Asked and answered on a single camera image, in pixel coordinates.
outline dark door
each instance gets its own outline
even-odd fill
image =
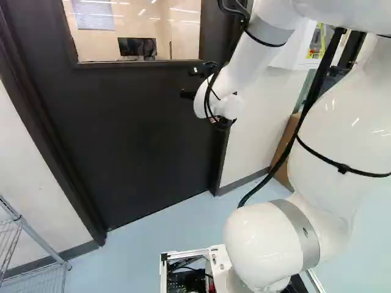
[[[203,61],[79,63],[61,0],[1,6],[38,106],[107,229],[208,189],[214,132],[180,98],[202,82],[188,71]],[[200,59],[219,61],[232,24],[203,0]]]

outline window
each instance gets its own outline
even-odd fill
[[[63,3],[80,62],[199,58],[201,0]]]
[[[72,0],[78,29],[114,31],[114,16],[110,1]]]

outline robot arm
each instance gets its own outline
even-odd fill
[[[241,98],[232,93],[250,84],[266,69],[303,19],[286,0],[265,0],[255,4],[250,23],[243,32],[231,61],[219,73],[210,95],[213,113],[235,119],[242,108]],[[194,112],[205,118],[204,99],[210,78],[205,80],[194,99]]]
[[[391,171],[391,40],[384,36],[391,32],[390,1],[259,0],[249,34],[241,36],[213,85],[221,101],[210,96],[213,113],[208,115],[237,117],[240,103],[231,93],[268,66],[279,51],[270,45],[285,43],[304,16],[382,36],[367,63],[325,93],[303,122],[303,144],[294,143],[288,164],[295,193],[286,200],[239,208],[227,220],[231,275],[254,292],[279,292],[290,276],[340,253],[361,198]],[[206,88],[204,82],[194,101],[199,118],[205,118]]]

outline floor baseboard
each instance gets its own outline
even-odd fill
[[[238,188],[239,186],[245,185],[248,182],[251,182],[263,175],[266,175],[269,172],[270,167],[266,167],[262,170],[259,170],[249,176],[246,176],[242,179],[239,179],[235,182],[232,182],[226,186],[220,187],[219,190],[216,192],[216,196],[220,197],[221,195],[227,194],[228,192]]]
[[[70,259],[76,258],[78,256],[84,255],[90,251],[93,251],[95,249],[98,249],[99,246],[95,241],[89,241],[84,244],[81,244],[76,247],[72,247],[68,250],[65,250],[63,252],[60,252],[60,256],[68,261]],[[30,272],[32,270],[38,269],[40,267],[45,267],[50,264],[54,264],[56,261],[51,256],[47,256],[45,258],[38,259],[36,261],[29,262],[27,264],[23,264],[18,267],[13,267],[9,269],[6,273],[4,278],[10,278],[16,275],[20,275],[21,273]]]

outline wire shelf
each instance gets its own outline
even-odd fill
[[[64,293],[67,266],[52,264],[2,282],[0,293]]]
[[[22,226],[13,220],[0,221],[0,286],[15,251],[21,230]]]

